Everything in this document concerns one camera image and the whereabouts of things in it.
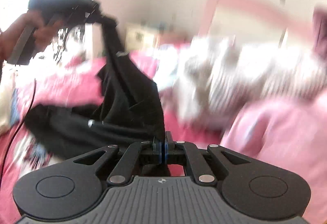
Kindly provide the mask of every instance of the silver screw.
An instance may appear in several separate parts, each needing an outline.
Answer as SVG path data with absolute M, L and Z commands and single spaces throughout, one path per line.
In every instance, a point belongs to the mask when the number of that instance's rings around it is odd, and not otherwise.
M 109 181 L 112 183 L 123 183 L 125 181 L 125 177 L 121 175 L 114 175 L 109 178 Z
M 212 183 L 215 177 L 209 174 L 203 174 L 199 177 L 199 181 L 202 183 Z

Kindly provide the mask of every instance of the circular cap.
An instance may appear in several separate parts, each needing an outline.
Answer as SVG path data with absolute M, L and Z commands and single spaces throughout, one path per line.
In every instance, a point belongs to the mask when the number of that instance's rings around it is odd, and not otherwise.
M 287 184 L 276 177 L 260 176 L 250 181 L 250 189 L 261 197 L 275 198 L 286 193 Z
M 215 177 L 209 174 L 203 174 L 199 177 L 199 181 L 202 183 L 212 183 Z
M 64 176 L 44 178 L 36 185 L 37 192 L 48 198 L 59 198 L 70 194 L 75 188 L 74 182 Z
M 123 183 L 125 181 L 125 177 L 121 175 L 114 175 L 109 178 L 109 181 L 112 183 Z

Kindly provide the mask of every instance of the human hand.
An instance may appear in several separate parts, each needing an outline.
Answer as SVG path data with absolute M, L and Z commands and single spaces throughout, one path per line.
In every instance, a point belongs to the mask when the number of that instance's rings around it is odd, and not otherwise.
M 51 43 L 51 39 L 58 33 L 63 22 L 60 20 L 51 26 L 45 26 L 40 11 L 31 10 L 22 14 L 0 35 L 0 59 L 6 60 L 10 57 L 13 48 L 27 24 L 32 24 L 37 28 L 33 34 L 35 46 L 38 51 L 42 52 Z

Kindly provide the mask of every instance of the headboard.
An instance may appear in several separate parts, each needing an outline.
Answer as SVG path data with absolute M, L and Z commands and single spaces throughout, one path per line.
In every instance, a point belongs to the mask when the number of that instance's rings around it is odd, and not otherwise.
M 236 35 L 236 41 L 279 42 L 312 48 L 313 26 L 265 0 L 208 0 L 198 36 Z

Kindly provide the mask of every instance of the blue fabric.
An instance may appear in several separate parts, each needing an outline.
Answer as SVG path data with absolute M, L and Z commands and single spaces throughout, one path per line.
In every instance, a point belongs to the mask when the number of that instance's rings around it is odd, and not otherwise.
M 17 89 L 14 90 L 11 100 L 10 127 L 19 122 Z

